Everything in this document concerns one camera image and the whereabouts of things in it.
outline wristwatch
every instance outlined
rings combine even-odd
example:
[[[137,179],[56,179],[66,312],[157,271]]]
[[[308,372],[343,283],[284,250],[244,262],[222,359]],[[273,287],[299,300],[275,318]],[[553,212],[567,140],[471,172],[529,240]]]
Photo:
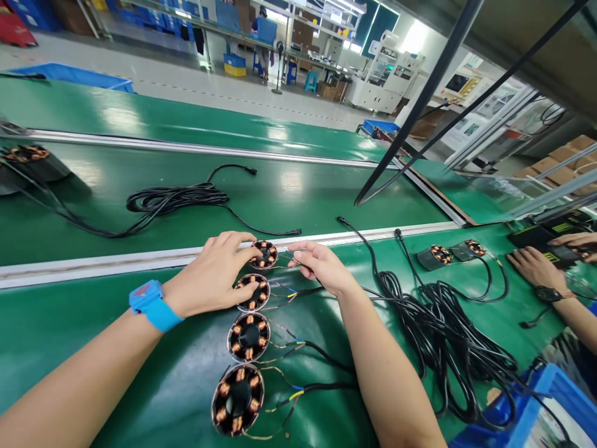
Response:
[[[155,328],[166,333],[184,319],[177,316],[163,299],[162,284],[150,280],[129,294],[129,305],[133,313],[145,314]]]
[[[559,302],[564,298],[556,289],[547,286],[535,286],[535,296],[547,303]]]

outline green conveyor belt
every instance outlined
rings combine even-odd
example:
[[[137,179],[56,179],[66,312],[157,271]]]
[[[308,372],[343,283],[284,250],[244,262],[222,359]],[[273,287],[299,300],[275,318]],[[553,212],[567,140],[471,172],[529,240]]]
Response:
[[[0,78],[0,112],[32,129],[378,162],[385,151],[349,131],[61,81]]]
[[[493,225],[410,236],[405,240],[414,254],[431,244],[453,246],[473,238],[504,260],[504,254],[513,249],[504,237],[506,233],[504,226]],[[379,269],[395,271],[404,290],[411,291],[414,287],[413,275],[397,242],[374,241],[372,245],[377,253]],[[363,245],[337,246],[334,251],[362,285],[379,290],[371,271],[371,257]],[[503,281],[497,264],[494,261],[490,264],[496,279],[491,297],[496,297],[502,291]],[[474,324],[510,351],[524,370],[550,339],[563,329],[563,324],[558,317],[549,314],[536,328],[522,330],[517,322],[535,317],[542,306],[534,298],[530,286],[509,263],[505,261],[504,265],[511,282],[510,295],[493,304],[463,302],[463,307]],[[0,291],[0,340],[8,342],[0,348],[0,383],[4,391],[0,399],[0,413],[124,312],[129,291],[149,279],[168,280],[176,272],[177,269],[161,269]],[[480,294],[486,286],[483,265],[477,261],[433,272],[419,268],[419,273],[425,282],[442,279],[468,294]],[[311,282],[294,270],[277,269],[266,276],[295,289],[312,287]],[[377,309],[410,359],[415,360],[392,306],[378,302]],[[201,315],[188,319],[167,334],[99,434],[95,446],[258,446],[260,442],[246,438],[234,441],[222,438],[212,429],[210,422],[210,403],[215,385],[232,363],[226,351],[226,334],[237,315],[236,309]],[[299,337],[320,344],[339,360],[351,362],[348,339],[338,305],[333,299],[323,295],[299,298],[288,307],[266,312],[266,315],[292,329]],[[274,341],[289,341],[283,331],[275,325],[272,328]],[[263,360],[278,356],[279,350],[270,346]],[[347,379],[345,373],[326,364],[308,348],[275,365],[291,381],[300,385]],[[276,372],[264,372],[264,381],[266,406],[292,394]],[[433,375],[428,375],[424,385],[437,407],[438,394],[433,385]],[[482,403],[486,402],[490,387],[489,384],[476,384]],[[274,414],[262,413],[251,433],[268,435],[278,428],[284,418],[285,410]],[[450,440],[465,425],[449,414],[440,420],[440,426],[444,436]],[[291,446],[362,447],[375,444],[363,402],[355,391],[322,391],[303,397],[288,432],[288,441],[282,433],[271,445],[280,446],[288,442]]]
[[[257,169],[252,176],[225,168],[213,182],[230,196],[228,205],[241,218],[263,230],[301,228],[306,238],[346,231],[335,220],[338,215],[361,229],[450,221],[405,177],[375,201],[354,208],[369,168],[120,147],[45,147],[76,175],[54,182],[56,194],[88,223],[107,230],[123,231],[139,219],[139,213],[126,209],[126,199],[134,192],[204,182],[226,163]],[[188,207],[157,217],[137,235],[107,240],[75,228],[22,194],[0,197],[0,225],[4,235],[25,236],[3,239],[0,266],[198,247],[224,230],[248,230],[221,207]]]

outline black watch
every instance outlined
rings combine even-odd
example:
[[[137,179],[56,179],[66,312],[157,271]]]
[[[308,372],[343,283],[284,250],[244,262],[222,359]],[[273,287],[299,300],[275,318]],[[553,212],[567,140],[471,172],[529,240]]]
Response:
[[[554,288],[547,286],[535,286],[535,296],[542,302],[559,302],[564,297]]]

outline blue wristband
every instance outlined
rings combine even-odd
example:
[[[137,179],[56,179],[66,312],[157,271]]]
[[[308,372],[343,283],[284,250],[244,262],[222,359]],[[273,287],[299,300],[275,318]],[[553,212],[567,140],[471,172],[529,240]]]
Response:
[[[179,318],[162,299],[151,302],[144,310],[147,320],[162,333],[172,330],[184,319]]]
[[[162,333],[172,330],[184,319],[179,318],[163,300],[162,285],[150,280],[129,294],[129,305],[133,313],[146,315],[147,320]]]

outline worker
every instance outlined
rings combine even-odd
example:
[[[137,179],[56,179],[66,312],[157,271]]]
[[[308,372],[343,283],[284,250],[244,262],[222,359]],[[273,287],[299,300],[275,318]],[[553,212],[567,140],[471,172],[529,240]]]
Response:
[[[153,296],[149,302],[154,311],[161,310],[160,315],[128,309],[0,417],[2,448],[90,446],[164,335],[158,327],[163,330],[167,322],[230,308],[252,296],[258,283],[241,289],[231,285],[251,258],[261,256],[255,247],[238,251],[242,241],[255,240],[250,233],[234,231],[207,240],[199,256],[162,285],[163,296]],[[347,268],[329,248],[310,241],[293,243],[289,251],[295,251],[294,258],[304,265],[300,272],[319,280],[338,300],[361,394],[380,445],[445,447],[417,372]],[[151,296],[150,284],[131,296]],[[149,306],[139,305],[142,310]]]
[[[550,244],[597,248],[597,233],[564,235]],[[597,404],[597,316],[568,288],[564,272],[557,269],[537,249],[526,247],[515,250],[507,257],[531,285],[549,288],[557,294],[559,300],[552,303],[553,308],[569,326],[572,334],[562,333],[544,350],[542,357],[558,365]],[[585,262],[597,263],[597,254],[585,259]]]
[[[259,6],[259,17],[267,19],[267,9],[263,5]],[[251,33],[257,34],[257,18],[255,18],[251,24]],[[269,49],[262,47],[261,45],[256,45],[255,53],[257,53],[259,63],[263,68],[261,77],[267,81],[269,79]]]

